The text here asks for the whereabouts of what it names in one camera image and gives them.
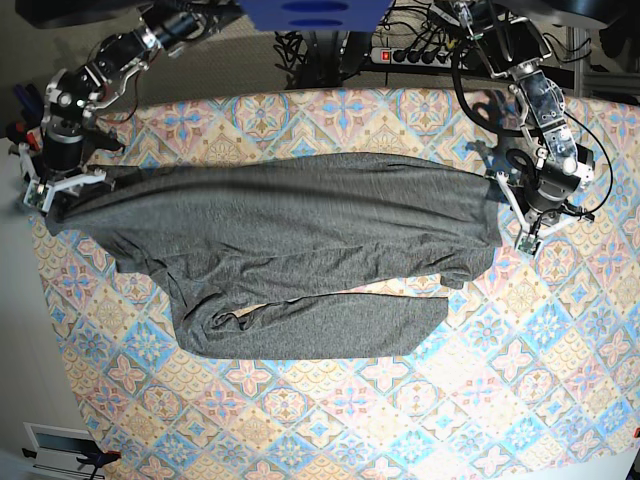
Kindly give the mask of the patterned tile tablecloth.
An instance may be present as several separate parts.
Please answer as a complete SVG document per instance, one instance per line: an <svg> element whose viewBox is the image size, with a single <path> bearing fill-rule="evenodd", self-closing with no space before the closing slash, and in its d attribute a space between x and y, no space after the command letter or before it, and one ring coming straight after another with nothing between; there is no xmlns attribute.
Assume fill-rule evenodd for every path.
<svg viewBox="0 0 640 480"><path fill-rule="evenodd" d="M444 323L381 359L204 360L174 339L167 296L88 236L32 238L88 432L110 479L497 479L636 452L639 112L570 100L598 158L596 210L530 259L499 214L487 273Z"/></svg>

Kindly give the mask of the white power strip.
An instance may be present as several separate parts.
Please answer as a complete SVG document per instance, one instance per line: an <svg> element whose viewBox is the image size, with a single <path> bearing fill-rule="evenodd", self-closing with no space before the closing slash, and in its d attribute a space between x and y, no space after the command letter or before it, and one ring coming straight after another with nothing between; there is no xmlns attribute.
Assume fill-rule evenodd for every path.
<svg viewBox="0 0 640 480"><path fill-rule="evenodd" d="M373 47L369 59L377 65L450 68L452 52L441 47L431 49Z"/></svg>

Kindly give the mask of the grey t-shirt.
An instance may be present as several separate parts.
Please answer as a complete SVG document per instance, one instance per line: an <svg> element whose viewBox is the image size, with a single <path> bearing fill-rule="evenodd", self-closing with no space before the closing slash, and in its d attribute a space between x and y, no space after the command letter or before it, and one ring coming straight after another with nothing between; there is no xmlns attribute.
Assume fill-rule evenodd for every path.
<svg viewBox="0 0 640 480"><path fill-rule="evenodd" d="M406 156L117 175L113 191L56 201L46 226L85 233L119 272L149 276L169 297L177 344L202 357L409 354L446 319L447 300L359 287L435 274L459 289L501 243L495 183Z"/></svg>

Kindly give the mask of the black clamp bottom left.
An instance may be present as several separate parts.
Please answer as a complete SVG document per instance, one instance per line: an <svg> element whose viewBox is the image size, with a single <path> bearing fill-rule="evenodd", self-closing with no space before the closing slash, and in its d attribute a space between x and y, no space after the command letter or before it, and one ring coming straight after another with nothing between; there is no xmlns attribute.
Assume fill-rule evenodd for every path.
<svg viewBox="0 0 640 480"><path fill-rule="evenodd" d="M50 449L30 450L23 448L22 455L34 461L36 469L75 475L98 473L106 465L121 459L117 451L68 452Z"/></svg>

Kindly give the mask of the red black clamp left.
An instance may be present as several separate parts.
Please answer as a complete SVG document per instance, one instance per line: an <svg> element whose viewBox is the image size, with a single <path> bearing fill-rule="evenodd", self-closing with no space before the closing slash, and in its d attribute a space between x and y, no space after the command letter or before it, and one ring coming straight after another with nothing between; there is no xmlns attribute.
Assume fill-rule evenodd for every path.
<svg viewBox="0 0 640 480"><path fill-rule="evenodd" d="M43 166L41 154L43 152L43 139L40 128L29 128L24 121L14 121L5 127L5 134L9 141L14 144L9 149L13 155L19 155L19 145L29 146L29 155L36 169Z"/></svg>

